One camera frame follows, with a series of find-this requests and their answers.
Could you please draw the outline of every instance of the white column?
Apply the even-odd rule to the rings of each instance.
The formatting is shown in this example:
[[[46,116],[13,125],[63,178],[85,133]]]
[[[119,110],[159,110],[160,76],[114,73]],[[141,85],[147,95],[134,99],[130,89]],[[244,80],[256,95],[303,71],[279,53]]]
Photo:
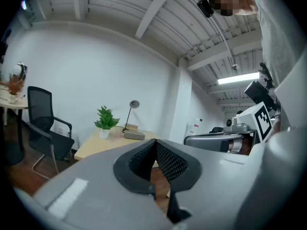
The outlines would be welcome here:
[[[175,88],[177,95],[174,115],[169,134],[169,140],[182,144],[189,122],[189,108],[191,101],[192,72],[188,70],[188,62],[180,58],[176,69]]]

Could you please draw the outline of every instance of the fluorescent light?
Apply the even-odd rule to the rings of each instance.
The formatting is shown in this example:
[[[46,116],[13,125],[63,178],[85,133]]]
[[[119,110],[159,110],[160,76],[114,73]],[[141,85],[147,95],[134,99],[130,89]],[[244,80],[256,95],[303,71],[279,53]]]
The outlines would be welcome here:
[[[22,7],[24,10],[27,9],[27,6],[26,6],[26,4],[25,4],[25,0],[23,0],[23,1],[21,2],[21,7]]]
[[[259,79],[259,78],[260,78],[260,73],[255,72],[250,74],[238,75],[230,78],[218,79],[218,82],[219,84],[224,84],[224,83],[240,82],[240,81]]]

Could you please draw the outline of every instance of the black mesh seat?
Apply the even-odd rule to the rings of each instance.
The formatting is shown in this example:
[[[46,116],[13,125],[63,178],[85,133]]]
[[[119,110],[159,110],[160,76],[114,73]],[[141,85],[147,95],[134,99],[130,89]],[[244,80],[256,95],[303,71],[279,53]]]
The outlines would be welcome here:
[[[48,178],[38,173],[35,167],[45,156],[50,156],[53,158],[57,173],[59,173],[56,160],[65,160],[69,152],[71,155],[71,147],[74,144],[74,140],[71,139],[72,125],[53,115],[52,93],[47,90],[33,86],[28,87],[28,106],[30,119],[28,124],[30,127],[29,145],[43,153],[43,156],[33,165],[32,170]],[[50,131],[55,120],[69,127],[70,137]]]

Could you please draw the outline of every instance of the wooden floor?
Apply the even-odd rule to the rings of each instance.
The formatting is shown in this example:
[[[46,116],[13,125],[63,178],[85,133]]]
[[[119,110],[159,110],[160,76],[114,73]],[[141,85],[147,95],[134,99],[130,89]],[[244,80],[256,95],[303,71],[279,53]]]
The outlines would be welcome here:
[[[6,141],[18,140],[17,124],[13,117],[8,117],[8,125],[4,129],[4,133]],[[32,196],[47,181],[47,179],[32,171],[33,164],[42,156],[42,153],[29,147],[27,142],[28,133],[28,129],[23,127],[25,149],[24,159],[16,165],[7,166],[6,172],[14,187],[20,188]],[[77,161],[72,158],[69,162],[57,161],[57,165],[61,172],[76,162]],[[36,170],[50,178],[56,175],[54,163],[50,157],[45,157],[37,166]],[[166,195],[169,191],[169,184],[159,168],[153,168],[151,183],[156,186],[156,203],[160,209],[166,213],[168,205],[168,197]]]

